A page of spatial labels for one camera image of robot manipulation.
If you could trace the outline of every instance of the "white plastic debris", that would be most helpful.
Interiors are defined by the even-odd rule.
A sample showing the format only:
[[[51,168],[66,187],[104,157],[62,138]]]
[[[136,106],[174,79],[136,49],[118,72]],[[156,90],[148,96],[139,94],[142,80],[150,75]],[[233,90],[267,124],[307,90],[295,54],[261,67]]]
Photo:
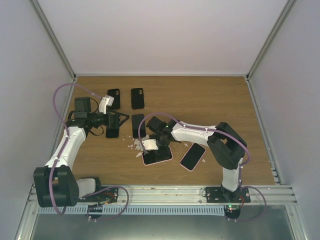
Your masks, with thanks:
[[[141,140],[144,141],[144,140],[148,140],[148,139],[149,139],[149,135],[146,135]],[[139,139],[135,139],[133,144],[135,145],[135,150],[143,150]]]

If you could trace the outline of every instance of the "wooden table surface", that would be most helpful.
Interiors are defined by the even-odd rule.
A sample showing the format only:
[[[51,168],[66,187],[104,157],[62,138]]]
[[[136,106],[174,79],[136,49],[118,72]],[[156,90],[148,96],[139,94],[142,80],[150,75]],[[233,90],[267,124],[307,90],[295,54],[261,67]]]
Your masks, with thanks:
[[[247,143],[252,155],[243,169],[244,185],[273,185],[274,179],[263,142],[255,110],[243,77],[211,76],[91,76],[79,77],[78,84],[100,96],[108,89],[120,89],[121,108],[128,114],[163,112],[189,124],[211,126],[228,123]],[[131,108],[131,89],[143,88],[145,109]],[[74,98],[89,94],[76,87],[69,106],[74,109]],[[168,118],[158,116],[168,122]],[[203,160],[189,172],[179,162],[191,146],[172,142],[173,159],[144,166],[141,152],[131,149],[134,144],[131,118],[125,122],[119,138],[105,134],[89,134],[82,144],[73,165],[76,178],[95,176],[108,185],[220,185],[222,167],[207,149]]]

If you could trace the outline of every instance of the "phone screen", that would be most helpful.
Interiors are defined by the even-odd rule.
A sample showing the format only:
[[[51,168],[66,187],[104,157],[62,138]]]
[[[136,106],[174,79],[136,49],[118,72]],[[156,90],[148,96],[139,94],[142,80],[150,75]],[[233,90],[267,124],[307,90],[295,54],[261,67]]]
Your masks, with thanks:
[[[197,164],[199,163],[200,159],[205,154],[206,149],[194,143],[188,150],[188,152],[184,155],[184,157],[180,161],[180,165],[186,168],[189,171],[192,171]]]

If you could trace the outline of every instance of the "robotic arm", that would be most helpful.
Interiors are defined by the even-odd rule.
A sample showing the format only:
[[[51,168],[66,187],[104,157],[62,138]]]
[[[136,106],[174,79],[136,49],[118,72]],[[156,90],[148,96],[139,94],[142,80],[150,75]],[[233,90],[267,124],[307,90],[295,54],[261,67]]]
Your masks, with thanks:
[[[106,126],[107,131],[117,131],[129,119],[129,115],[108,109],[107,106],[111,106],[112,103],[113,97],[106,95],[99,104],[99,112],[91,112],[89,97],[78,97],[74,100],[74,119],[68,119],[66,122],[69,135],[64,130],[62,140],[51,159],[44,167],[37,167],[33,173],[40,207],[52,207],[49,175],[55,160],[57,164],[54,168],[53,179],[57,179],[58,182],[52,183],[52,189],[58,207],[75,206],[79,198],[98,190],[97,186],[100,184],[98,178],[82,178],[76,181],[72,168],[78,150],[92,128]]]
[[[154,116],[146,127],[154,134],[150,136],[150,139],[142,141],[145,150],[147,150],[143,153],[144,158],[153,158],[156,162],[170,159],[172,157],[169,149],[170,142],[187,141],[207,146],[216,161],[222,166],[221,191],[223,197],[228,202],[239,198],[240,164],[243,161],[245,151],[231,138],[208,131],[208,129],[222,131],[247,146],[246,142],[227,123],[221,122],[217,126],[198,126],[183,121],[177,123],[170,120],[167,124]]]

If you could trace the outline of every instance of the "white enclosure wall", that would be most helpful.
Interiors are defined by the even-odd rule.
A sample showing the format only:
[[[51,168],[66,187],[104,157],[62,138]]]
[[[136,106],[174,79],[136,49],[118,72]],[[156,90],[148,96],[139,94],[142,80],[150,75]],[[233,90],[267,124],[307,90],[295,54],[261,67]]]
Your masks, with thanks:
[[[13,239],[33,183],[48,160],[58,119],[57,86],[71,82],[27,0],[0,1],[0,234]],[[57,99],[58,109],[68,89]]]
[[[319,239],[320,1],[298,0],[251,79],[284,184]]]
[[[287,0],[39,0],[77,75],[245,75]]]

